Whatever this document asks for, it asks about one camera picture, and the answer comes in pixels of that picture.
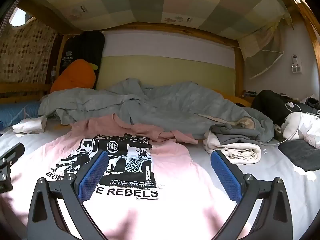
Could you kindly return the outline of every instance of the orange plush toy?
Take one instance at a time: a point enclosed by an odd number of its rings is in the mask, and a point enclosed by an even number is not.
[[[50,93],[71,88],[93,88],[96,75],[92,65],[84,59],[72,62],[52,84]]]

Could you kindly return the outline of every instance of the white bed sheet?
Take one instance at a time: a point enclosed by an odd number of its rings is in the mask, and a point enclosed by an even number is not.
[[[48,119],[45,132],[41,134],[20,135],[15,134],[12,128],[2,131],[0,137],[1,153],[10,149],[18,142],[25,146],[25,154],[30,154],[42,145],[55,140],[56,138],[68,133],[70,127],[57,129],[59,120]],[[213,184],[222,190],[217,175],[210,164],[210,156],[203,149],[202,143],[198,145],[185,144],[192,159],[203,167],[210,175]],[[275,177],[281,177],[288,193],[292,220],[293,220],[293,240],[298,240],[310,226],[320,209],[320,171],[309,172],[308,175],[298,173],[300,169],[295,167],[291,161],[277,147],[262,146],[261,161],[256,164],[243,165],[238,167],[241,171],[253,174],[257,179],[273,180]],[[249,217],[249,223],[253,224],[259,211],[261,200],[257,200],[253,211]],[[25,229],[14,228],[17,233],[25,238]]]
[[[210,163],[210,156],[203,149],[202,143],[198,145],[186,145],[194,162],[203,167],[210,175],[213,184],[221,189],[217,175]],[[284,181],[287,190],[293,222],[293,240],[298,240],[310,226],[320,209],[320,170],[308,172],[307,175],[301,169],[295,167],[292,162],[277,148],[272,146],[261,146],[262,156],[256,164],[239,164],[240,170],[246,174],[250,173],[256,179],[273,180],[280,177]],[[249,223],[252,225],[260,208],[262,200],[257,200]]]

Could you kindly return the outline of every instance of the brown patterned curtain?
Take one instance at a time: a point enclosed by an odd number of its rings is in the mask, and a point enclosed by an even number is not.
[[[0,38],[0,82],[45,83],[56,35],[35,18],[19,27],[8,24]]]

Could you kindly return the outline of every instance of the bright window light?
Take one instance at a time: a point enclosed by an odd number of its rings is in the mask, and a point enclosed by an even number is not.
[[[16,10],[14,10],[13,12],[13,17],[10,19],[9,22],[13,27],[21,26],[26,23],[25,17],[26,12],[22,11],[19,8],[16,8]]]

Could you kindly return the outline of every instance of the black metal bracket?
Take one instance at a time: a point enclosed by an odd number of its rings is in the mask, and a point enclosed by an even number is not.
[[[13,189],[10,167],[24,154],[24,145],[18,143],[0,157],[0,194]]]
[[[83,240],[107,240],[77,197],[77,185],[100,153],[83,166],[79,174],[66,174],[63,180],[48,182],[40,178],[32,196],[28,217],[28,240],[78,240],[70,234],[57,198],[64,199],[68,212]],[[263,198],[250,233],[242,240],[292,240],[289,200],[281,178],[257,180],[243,174],[219,152],[240,182],[242,199],[212,240],[236,240],[247,222],[257,199]]]

